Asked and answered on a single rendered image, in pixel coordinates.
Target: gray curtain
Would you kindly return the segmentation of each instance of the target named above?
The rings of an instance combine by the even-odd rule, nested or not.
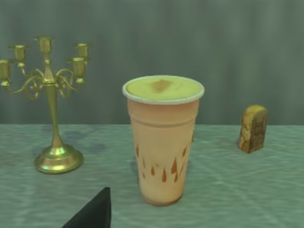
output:
[[[61,124],[127,124],[121,86],[135,77],[186,76],[206,88],[197,123],[239,124],[260,104],[270,124],[304,123],[303,0],[1,0],[0,58],[25,43],[42,68],[36,35],[54,35],[53,68],[90,42],[87,83],[58,98]],[[12,67],[12,88],[24,81]],[[0,90],[0,123],[47,124],[46,98]]]

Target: candelabra base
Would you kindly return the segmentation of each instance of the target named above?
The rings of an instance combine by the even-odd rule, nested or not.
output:
[[[84,161],[81,152],[73,146],[47,147],[35,159],[35,167],[46,174],[61,174],[78,168]]]

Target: gray green table surface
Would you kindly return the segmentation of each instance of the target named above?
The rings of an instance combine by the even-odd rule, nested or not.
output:
[[[111,187],[112,228],[304,228],[304,126],[268,126],[265,147],[237,146],[239,126],[198,125],[182,199],[156,207],[140,196],[128,125],[61,125],[85,156],[79,169],[33,167],[49,125],[0,125],[0,227],[60,228]]]

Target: candelabra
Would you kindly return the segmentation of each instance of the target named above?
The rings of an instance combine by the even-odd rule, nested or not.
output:
[[[15,45],[13,49],[15,59],[0,59],[0,80],[1,86],[13,94],[24,92],[29,99],[39,97],[42,89],[45,89],[48,107],[53,126],[53,139],[49,147],[45,148],[40,155],[35,158],[35,167],[37,170],[48,174],[59,174],[72,171],[83,163],[81,152],[73,146],[65,144],[59,134],[57,120],[57,92],[64,98],[68,97],[71,91],[77,91],[84,83],[85,67],[88,58],[87,43],[78,43],[78,57],[69,60],[72,63],[73,71],[69,69],[60,69],[55,74],[51,69],[50,53],[52,49],[53,37],[39,36],[35,40],[39,42],[40,52],[44,57],[44,73],[39,69],[34,69],[30,73],[25,70],[25,59],[27,45]],[[11,91],[10,86],[10,64],[16,62],[21,73],[27,78],[20,89]]]

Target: beverage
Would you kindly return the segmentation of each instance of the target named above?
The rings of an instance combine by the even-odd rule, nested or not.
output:
[[[123,86],[133,129],[142,197],[154,205],[183,192],[201,83],[179,76],[145,76]]]

